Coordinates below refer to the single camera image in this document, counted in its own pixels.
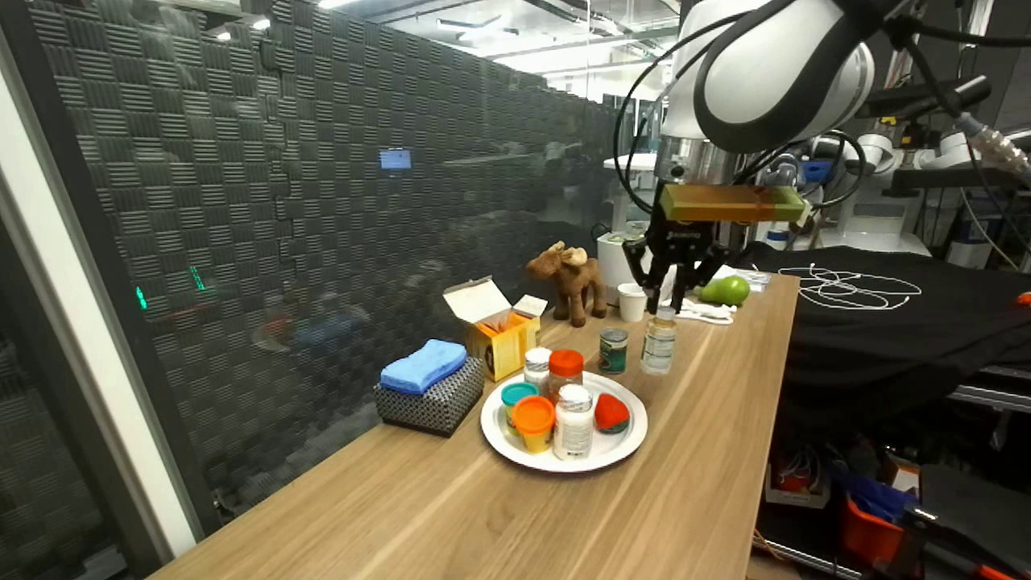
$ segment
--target green lid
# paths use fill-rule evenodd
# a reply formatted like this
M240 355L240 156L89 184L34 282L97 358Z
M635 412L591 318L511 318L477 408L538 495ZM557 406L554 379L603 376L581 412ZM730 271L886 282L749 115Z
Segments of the green lid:
M511 408L519 399L533 395L533 394L538 394L538 386L531 386L531 384L510 384L501 389L501 406Z

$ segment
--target yellow cup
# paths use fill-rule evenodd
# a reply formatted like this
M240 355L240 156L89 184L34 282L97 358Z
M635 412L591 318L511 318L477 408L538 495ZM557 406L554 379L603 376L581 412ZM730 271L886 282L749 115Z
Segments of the yellow cup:
M547 451L554 430L554 404L547 395L526 395L511 406L510 423L526 451Z

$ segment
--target sponge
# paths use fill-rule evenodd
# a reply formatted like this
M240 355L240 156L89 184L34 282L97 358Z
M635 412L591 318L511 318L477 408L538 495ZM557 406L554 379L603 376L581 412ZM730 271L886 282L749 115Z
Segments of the sponge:
M396 358L380 370L380 384L396 394L423 395L438 379L465 367L467 351L455 341L427 339L419 351Z
M600 404L591 406L591 425L605 436L626 433L632 425L632 408L626 408L620 399L600 394Z

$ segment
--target white plate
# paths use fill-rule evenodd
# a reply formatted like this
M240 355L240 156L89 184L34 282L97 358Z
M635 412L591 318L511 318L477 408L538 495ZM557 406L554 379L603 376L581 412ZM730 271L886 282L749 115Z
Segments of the white plate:
M531 469L547 469L547 474L586 474L586 469L603 469L608 465L626 462L627 455L635 455L648 436L648 408L645 404L626 389L620 384L603 376L603 375L582 375L582 384L591 395L608 394L614 399L626 404L626 408L632 412L632 425L613 436L591 433L589 441L589 455L586 456L554 456L552 447L547 451L526 451L519 436L510 430L506 423L506 406L501 406L501 386L519 384L521 376L511 376L506 384L500 384L479 408L479 430L487 445L501 455L511 465L531 466Z

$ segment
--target jar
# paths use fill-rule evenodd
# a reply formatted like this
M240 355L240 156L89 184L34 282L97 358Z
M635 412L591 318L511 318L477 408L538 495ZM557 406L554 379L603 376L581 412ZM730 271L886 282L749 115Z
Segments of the jar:
M660 306L645 336L640 370L670 375L673 347L675 347L675 310Z
M582 384L582 355L574 347L554 347L540 395L557 399L557 389L566 384Z
M526 384L540 389L545 379L547 379L547 361L552 361L552 347L527 347L526 358L521 358Z
M591 399L582 384L566 384L557 389L554 408L554 445L561 462L586 456L591 438Z

